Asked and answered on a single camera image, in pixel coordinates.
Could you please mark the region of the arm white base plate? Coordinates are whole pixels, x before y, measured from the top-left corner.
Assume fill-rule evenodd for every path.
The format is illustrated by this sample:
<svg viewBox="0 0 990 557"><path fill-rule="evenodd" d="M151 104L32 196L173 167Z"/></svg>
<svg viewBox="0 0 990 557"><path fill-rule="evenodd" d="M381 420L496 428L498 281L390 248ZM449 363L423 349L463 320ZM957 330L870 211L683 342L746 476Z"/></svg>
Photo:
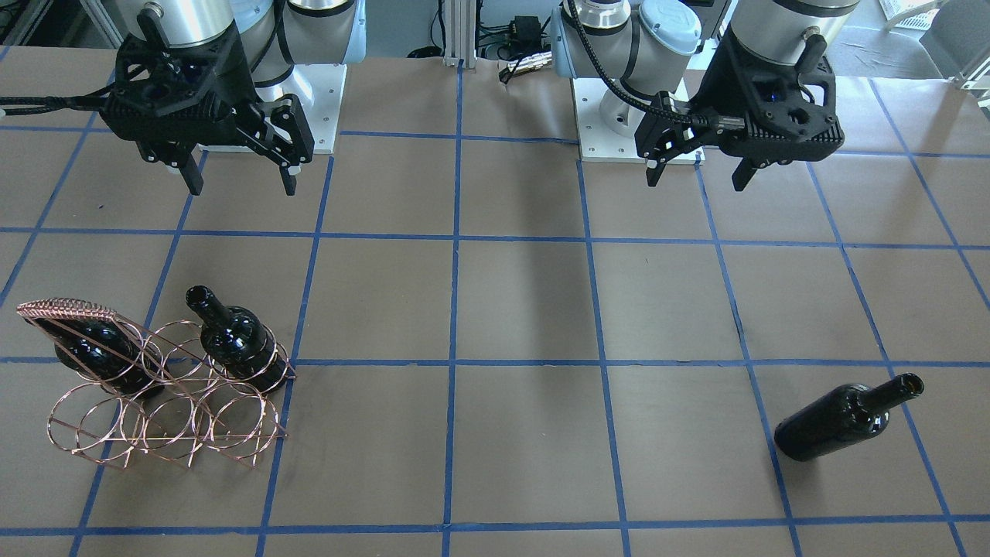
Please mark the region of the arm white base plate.
<svg viewBox="0 0 990 557"><path fill-rule="evenodd" d="M349 67L340 64L302 64L294 66L278 84L255 88L266 102L288 93L297 96L314 142L310 159L335 151L347 70Z"/></svg>
<svg viewBox="0 0 990 557"><path fill-rule="evenodd" d="M582 161L646 162L634 142L643 112L622 102L597 78L572 79L572 96Z"/></svg>

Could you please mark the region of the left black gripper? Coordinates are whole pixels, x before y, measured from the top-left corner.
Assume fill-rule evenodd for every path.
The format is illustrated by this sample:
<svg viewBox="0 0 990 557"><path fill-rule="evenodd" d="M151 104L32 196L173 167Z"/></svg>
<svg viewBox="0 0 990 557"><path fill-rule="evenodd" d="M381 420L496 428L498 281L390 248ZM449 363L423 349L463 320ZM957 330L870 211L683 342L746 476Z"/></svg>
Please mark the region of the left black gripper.
<svg viewBox="0 0 990 557"><path fill-rule="evenodd" d="M738 156L732 186L742 193L763 162L821 161L844 145L837 116L835 75L821 67L827 41L820 32L799 32L798 60L777 64L751 53L729 29L715 50L698 92L686 103L667 94L653 106L688 122L647 113L634 133L647 156L648 187L657 187L664 159L703 145Z"/></svg>

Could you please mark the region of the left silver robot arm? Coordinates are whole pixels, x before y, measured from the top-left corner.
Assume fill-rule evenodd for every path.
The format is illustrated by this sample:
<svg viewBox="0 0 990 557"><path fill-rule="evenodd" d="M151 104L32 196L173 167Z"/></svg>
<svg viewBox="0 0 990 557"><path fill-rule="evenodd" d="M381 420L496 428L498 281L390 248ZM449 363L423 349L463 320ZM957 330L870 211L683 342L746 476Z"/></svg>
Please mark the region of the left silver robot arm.
<svg viewBox="0 0 990 557"><path fill-rule="evenodd" d="M845 142L824 60L855 1L739 1L698 90L679 92L703 25L680 1L563 1L549 19L556 73L572 82L585 161L642 162L655 186L676 159L715 147L735 190L771 165L819 162Z"/></svg>

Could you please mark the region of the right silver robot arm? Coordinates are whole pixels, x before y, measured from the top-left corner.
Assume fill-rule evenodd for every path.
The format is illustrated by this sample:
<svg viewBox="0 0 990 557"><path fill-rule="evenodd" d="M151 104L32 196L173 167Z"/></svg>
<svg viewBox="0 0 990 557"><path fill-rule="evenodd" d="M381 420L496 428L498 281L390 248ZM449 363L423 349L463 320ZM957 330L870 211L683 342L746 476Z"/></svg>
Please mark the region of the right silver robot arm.
<svg viewBox="0 0 990 557"><path fill-rule="evenodd" d="M367 55L364 1L118 1L126 25L104 123L201 194L195 148L247 149L279 170L287 195L336 129L307 70Z"/></svg>

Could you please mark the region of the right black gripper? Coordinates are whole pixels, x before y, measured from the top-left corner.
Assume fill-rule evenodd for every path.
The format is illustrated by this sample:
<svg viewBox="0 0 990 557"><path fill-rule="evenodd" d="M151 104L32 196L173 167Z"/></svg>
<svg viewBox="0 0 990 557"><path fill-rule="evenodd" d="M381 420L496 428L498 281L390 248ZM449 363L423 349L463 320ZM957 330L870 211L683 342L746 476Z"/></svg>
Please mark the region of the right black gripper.
<svg viewBox="0 0 990 557"><path fill-rule="evenodd" d="M127 11L128 35L114 62L101 117L123 140L138 142L203 191L195 145L233 145L281 166L295 195L298 166L311 161L312 134L299 99L264 102L254 88L231 11Z"/></svg>

